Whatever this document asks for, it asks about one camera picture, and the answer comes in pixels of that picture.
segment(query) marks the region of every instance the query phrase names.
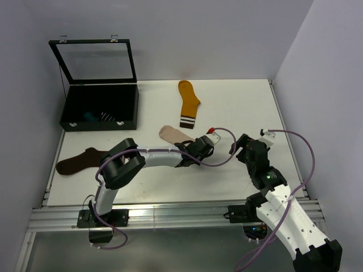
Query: gray wall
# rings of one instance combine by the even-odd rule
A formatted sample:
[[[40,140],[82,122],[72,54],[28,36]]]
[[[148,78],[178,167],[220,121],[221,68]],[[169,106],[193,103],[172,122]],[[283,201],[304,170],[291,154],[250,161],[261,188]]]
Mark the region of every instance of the gray wall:
[[[315,150],[308,190],[343,246],[342,271],[361,271],[363,254],[362,10],[362,0],[315,0],[275,80],[286,126]],[[293,145],[306,177],[309,152]]]
[[[146,79],[274,78],[313,0],[23,0],[48,39],[130,39]]]
[[[20,0],[0,8],[0,271],[14,269],[60,137],[64,103],[47,41]]]

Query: orange sock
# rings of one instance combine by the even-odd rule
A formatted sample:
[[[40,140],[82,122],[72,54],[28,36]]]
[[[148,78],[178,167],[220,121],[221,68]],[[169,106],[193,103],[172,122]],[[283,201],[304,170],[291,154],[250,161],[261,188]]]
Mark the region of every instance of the orange sock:
[[[180,114],[180,127],[193,129],[197,117],[199,99],[195,96],[193,85],[187,80],[181,80],[178,89],[183,99],[183,106]]]

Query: white table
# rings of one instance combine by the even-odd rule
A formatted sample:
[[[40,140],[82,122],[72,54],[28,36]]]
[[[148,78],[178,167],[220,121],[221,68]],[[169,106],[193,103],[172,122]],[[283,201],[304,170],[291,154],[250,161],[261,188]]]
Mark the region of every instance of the white table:
[[[138,128],[131,131],[96,131],[65,133],[58,161],[84,152],[88,147],[109,150],[123,139],[132,137],[138,145],[168,146],[159,138],[163,125],[171,125],[193,138],[210,127],[230,129],[237,138],[243,133],[259,137],[261,128],[282,129],[282,123],[269,86],[259,80],[192,80],[201,104],[195,128],[179,127],[182,99],[178,80],[138,82],[140,104]],[[232,138],[220,132],[222,140],[214,155],[205,159],[218,163],[228,157]],[[277,134],[269,151],[271,165],[280,170],[292,188],[300,184],[286,136]],[[96,168],[72,176],[54,173],[48,206],[81,205],[89,194],[95,194]],[[119,190],[115,203],[165,203],[245,199],[257,190],[251,184],[246,166],[236,159],[215,168],[193,165],[188,169],[146,168]],[[297,197],[303,197],[300,190]]]

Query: black bracket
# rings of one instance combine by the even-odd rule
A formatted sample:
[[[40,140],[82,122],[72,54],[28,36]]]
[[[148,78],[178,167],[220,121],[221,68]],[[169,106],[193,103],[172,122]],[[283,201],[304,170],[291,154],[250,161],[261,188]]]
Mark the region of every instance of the black bracket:
[[[247,205],[230,205],[228,206],[228,212],[223,216],[231,224],[262,222],[258,217],[251,215]]]
[[[262,222],[257,217],[256,208],[261,207],[265,202],[267,202],[267,199],[261,193],[256,193],[247,197],[245,205],[228,206],[228,212],[223,216],[229,219],[230,223]]]
[[[114,227],[127,227],[129,221],[129,210],[127,209],[117,209],[111,210],[107,214],[105,221]],[[78,214],[77,228],[97,228],[102,227],[100,222],[97,220],[95,222],[91,216],[90,210],[81,210]]]

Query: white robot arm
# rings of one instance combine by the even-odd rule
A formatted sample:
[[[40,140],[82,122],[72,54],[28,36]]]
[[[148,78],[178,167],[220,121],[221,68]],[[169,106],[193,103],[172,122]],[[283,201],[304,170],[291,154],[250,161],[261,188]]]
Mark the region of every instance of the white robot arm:
[[[252,183],[260,193],[248,197],[246,205],[234,216],[251,222],[259,219],[272,230],[282,221],[276,236],[289,251],[296,272],[339,271],[340,244],[336,240],[330,241],[296,198],[290,196],[290,186],[280,171],[270,166],[267,157],[275,134],[267,129],[261,130],[260,134],[262,137],[258,140],[243,134],[237,141],[237,149],[242,148],[237,159],[246,164]]]

